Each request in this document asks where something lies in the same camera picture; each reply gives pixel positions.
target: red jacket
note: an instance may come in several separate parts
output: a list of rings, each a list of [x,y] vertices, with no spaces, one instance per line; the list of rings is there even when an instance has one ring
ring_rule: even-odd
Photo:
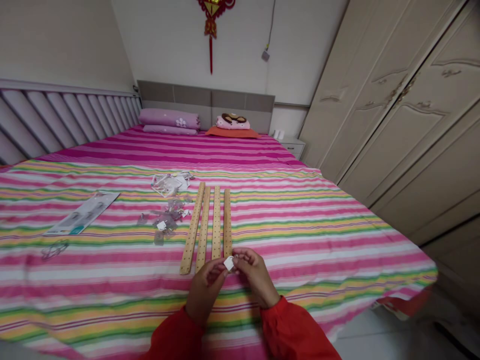
[[[278,360],[342,360],[312,316],[283,296],[273,307],[260,310],[263,334]],[[140,360],[195,359],[205,330],[196,325],[185,307],[169,316],[151,336],[150,350]]]

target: package card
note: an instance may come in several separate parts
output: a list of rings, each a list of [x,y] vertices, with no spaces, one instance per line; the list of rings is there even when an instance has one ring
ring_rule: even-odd
[[[45,232],[45,235],[75,235],[85,230],[111,203],[119,192],[97,191],[75,211]]]

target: gray headboard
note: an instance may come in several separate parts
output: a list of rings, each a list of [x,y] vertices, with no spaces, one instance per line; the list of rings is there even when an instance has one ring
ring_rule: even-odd
[[[259,134],[268,134],[275,96],[216,90],[138,80],[143,108],[160,108],[195,113],[200,128],[208,130],[222,113],[245,116]]]

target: hand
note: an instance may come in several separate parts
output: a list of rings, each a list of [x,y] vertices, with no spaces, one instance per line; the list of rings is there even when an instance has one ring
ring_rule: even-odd
[[[270,278],[264,259],[252,249],[233,249],[233,264],[246,275],[251,291],[262,309],[268,309],[280,301],[280,295]]]
[[[207,324],[214,302],[229,274],[224,261],[224,258],[218,258],[207,262],[191,281],[185,311],[201,327]]]

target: pink striped bedspread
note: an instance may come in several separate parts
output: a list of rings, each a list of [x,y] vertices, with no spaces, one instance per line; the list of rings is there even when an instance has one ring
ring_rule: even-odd
[[[200,182],[231,189],[233,247],[262,255],[279,293],[332,341],[375,300],[410,300],[437,278],[416,245],[276,140],[137,126],[0,173],[0,339],[72,360],[147,351],[154,329],[185,304],[196,251],[193,271],[180,275],[190,217],[162,246],[153,244],[152,222],[137,219],[167,204],[152,176],[181,170],[195,176],[194,200]],[[97,190],[121,194],[82,233],[44,235]],[[207,260],[213,205],[209,218]],[[207,359],[269,358],[258,306],[237,275],[215,302],[203,351]]]
[[[143,132],[137,125],[103,140],[64,149],[38,158],[50,162],[99,165],[182,166],[210,168],[298,168],[295,159],[268,135],[259,139]]]

